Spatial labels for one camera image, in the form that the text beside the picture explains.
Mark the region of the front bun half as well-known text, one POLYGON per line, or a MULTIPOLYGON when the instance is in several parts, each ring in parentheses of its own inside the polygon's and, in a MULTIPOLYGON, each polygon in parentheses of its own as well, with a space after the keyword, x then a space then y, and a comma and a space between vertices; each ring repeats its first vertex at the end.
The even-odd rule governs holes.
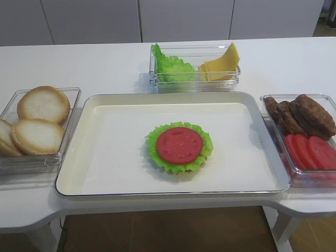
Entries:
POLYGON ((45 119, 21 119, 11 130, 15 145, 25 154, 54 154, 59 150, 64 128, 45 119))

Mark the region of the clear patty tomato container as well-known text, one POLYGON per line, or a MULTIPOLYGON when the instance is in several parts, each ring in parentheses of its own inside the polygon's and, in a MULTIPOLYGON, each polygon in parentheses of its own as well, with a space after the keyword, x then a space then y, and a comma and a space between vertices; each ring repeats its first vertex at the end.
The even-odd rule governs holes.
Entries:
MULTIPOLYGON (((285 171, 290 177, 291 186, 293 187, 335 187, 335 170, 301 170, 297 168, 296 164, 293 162, 290 153, 285 144, 285 137, 281 131, 278 123, 275 123, 271 116, 268 114, 266 106, 264 104, 264 98, 273 97, 277 103, 282 101, 288 101, 289 103, 300 94, 267 94, 262 96, 262 116, 264 122, 268 128, 269 134, 276 146, 280 160, 282 161, 285 171)), ((323 94, 306 94, 308 97, 315 100, 317 103, 322 105, 325 110, 333 117, 335 122, 335 103, 332 99, 323 94)), ((335 148, 335 135, 327 141, 332 147, 335 148)))

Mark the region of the middle red tomato slice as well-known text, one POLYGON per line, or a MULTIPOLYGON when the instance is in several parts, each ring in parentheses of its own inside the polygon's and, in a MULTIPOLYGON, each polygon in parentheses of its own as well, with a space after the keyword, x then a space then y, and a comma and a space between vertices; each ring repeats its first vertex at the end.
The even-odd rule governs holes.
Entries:
POLYGON ((300 161, 301 168, 306 170, 317 170, 318 167, 308 151, 308 139, 301 134, 296 134, 293 138, 293 145, 296 148, 300 161))

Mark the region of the top rear bun half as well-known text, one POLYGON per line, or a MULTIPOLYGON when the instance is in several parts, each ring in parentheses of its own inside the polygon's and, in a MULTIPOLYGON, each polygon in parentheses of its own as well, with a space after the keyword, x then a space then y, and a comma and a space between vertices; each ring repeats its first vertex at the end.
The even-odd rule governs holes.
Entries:
POLYGON ((39 86, 27 92, 17 105, 19 119, 46 119, 56 124, 66 122, 70 112, 67 96, 52 86, 39 86))

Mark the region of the left red tomato slice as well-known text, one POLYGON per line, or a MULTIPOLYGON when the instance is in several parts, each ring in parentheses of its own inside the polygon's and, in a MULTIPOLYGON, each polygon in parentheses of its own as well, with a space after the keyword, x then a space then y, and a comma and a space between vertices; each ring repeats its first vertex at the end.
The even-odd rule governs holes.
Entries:
POLYGON ((300 157, 298 151, 294 147, 293 138, 294 138, 293 134, 289 134, 285 137, 286 147, 288 149, 288 152, 291 155, 291 158, 292 158, 293 162, 296 164, 297 168, 299 168, 301 170, 305 170, 307 167, 304 164, 303 159, 300 157))

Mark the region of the brown meat patty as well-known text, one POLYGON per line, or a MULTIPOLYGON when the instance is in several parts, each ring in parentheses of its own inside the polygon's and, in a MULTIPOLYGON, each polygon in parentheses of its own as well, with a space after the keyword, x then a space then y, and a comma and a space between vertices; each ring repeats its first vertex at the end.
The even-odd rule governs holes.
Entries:
POLYGON ((317 136, 329 141, 335 135, 333 117, 322 105, 306 94, 297 96, 289 103, 289 108, 306 136, 317 136))
POLYGON ((278 125, 280 126, 284 136, 287 136, 289 134, 301 134, 306 137, 308 136, 306 131, 301 127, 301 125, 292 115, 288 101, 282 101, 278 103, 277 110, 280 115, 278 119, 278 125))

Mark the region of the green lettuce leaf on tray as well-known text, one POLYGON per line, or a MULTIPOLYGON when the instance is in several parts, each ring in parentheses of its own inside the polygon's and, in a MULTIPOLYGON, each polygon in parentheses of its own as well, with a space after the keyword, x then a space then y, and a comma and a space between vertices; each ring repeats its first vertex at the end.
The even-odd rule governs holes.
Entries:
POLYGON ((203 129, 199 125, 191 124, 189 122, 173 122, 171 124, 158 126, 147 135, 146 143, 148 146, 149 156, 155 161, 155 163, 158 166, 163 167, 166 172, 170 172, 170 173, 191 172, 191 171, 198 170, 201 167, 201 165, 206 161, 206 159, 211 155, 214 149, 210 135, 207 132, 204 132, 203 129), (167 161, 164 161, 158 154, 158 151, 156 148, 156 142, 157 142, 158 137, 164 131, 171 129, 171 128, 176 128, 176 127, 190 128, 196 131, 202 137, 204 141, 204 147, 200 155, 196 158, 196 160, 194 160, 193 162, 189 164, 178 165, 178 164, 168 163, 167 161))

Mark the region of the right red tomato slice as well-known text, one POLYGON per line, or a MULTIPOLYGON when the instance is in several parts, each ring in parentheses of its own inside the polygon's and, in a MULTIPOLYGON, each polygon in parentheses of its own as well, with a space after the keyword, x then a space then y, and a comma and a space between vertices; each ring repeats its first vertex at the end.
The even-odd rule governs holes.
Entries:
POLYGON ((327 141, 311 136, 308 140, 308 152, 319 169, 335 170, 335 148, 327 141))

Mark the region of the white table leg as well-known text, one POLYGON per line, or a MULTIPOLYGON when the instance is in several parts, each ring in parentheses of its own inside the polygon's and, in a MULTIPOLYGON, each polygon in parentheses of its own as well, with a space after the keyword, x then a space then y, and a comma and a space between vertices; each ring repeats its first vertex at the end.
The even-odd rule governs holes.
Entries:
POLYGON ((293 251, 289 238, 302 222, 302 219, 271 208, 267 220, 278 251, 293 251))

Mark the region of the green lettuce leaves in container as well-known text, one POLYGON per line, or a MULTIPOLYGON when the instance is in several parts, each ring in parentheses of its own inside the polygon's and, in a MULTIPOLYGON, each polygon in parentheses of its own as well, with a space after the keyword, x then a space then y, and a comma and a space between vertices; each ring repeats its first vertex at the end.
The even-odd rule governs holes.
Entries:
POLYGON ((178 56, 167 56, 158 44, 152 46, 152 52, 156 57, 156 73, 161 82, 187 82, 196 80, 194 67, 184 62, 178 56))

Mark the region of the rear left brown patty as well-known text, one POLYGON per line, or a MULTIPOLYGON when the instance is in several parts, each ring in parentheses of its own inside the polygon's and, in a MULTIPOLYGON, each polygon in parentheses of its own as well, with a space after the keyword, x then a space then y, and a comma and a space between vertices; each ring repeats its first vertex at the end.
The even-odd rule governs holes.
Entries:
POLYGON ((266 106, 268 114, 271 116, 274 122, 277 123, 281 115, 277 109, 278 103, 276 102, 276 100, 273 97, 266 97, 264 98, 264 104, 266 106))

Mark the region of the red tomato slice on tray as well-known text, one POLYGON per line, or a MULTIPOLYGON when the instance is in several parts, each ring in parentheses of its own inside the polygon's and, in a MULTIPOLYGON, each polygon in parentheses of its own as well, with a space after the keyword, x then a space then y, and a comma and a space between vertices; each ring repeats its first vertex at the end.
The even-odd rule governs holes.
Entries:
POLYGON ((164 131, 157 139, 159 156, 168 163, 189 164, 196 160, 204 147, 202 137, 194 130, 176 127, 164 131))

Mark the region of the clear lettuce cheese container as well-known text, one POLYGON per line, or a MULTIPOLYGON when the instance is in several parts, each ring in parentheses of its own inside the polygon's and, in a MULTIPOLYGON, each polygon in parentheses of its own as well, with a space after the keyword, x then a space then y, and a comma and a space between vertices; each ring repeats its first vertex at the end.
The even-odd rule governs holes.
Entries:
POLYGON ((240 67, 232 74, 232 78, 225 81, 203 81, 198 67, 206 61, 221 57, 228 49, 226 45, 184 45, 160 46, 161 51, 167 56, 178 56, 184 62, 190 63, 196 71, 196 80, 187 82, 161 82, 156 73, 156 57, 150 50, 149 87, 152 93, 172 92, 202 92, 202 91, 233 91, 239 83, 240 67))

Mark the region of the clear bun container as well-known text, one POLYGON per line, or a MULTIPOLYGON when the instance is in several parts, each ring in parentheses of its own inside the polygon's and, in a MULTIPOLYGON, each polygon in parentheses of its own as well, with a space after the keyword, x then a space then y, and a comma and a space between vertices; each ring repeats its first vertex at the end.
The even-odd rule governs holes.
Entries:
POLYGON ((81 108, 79 107, 81 90, 78 87, 74 87, 60 88, 59 91, 63 92, 69 100, 70 113, 65 123, 62 124, 65 134, 58 152, 43 155, 1 157, 1 175, 52 173, 59 171, 81 114, 81 108))

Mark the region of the left edge bun half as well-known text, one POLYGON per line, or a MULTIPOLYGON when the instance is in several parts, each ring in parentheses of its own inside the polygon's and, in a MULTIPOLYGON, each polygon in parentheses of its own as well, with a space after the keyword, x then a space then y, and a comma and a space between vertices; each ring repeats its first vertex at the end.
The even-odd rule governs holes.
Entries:
POLYGON ((16 147, 11 138, 12 124, 1 119, 1 156, 21 156, 21 151, 16 147))

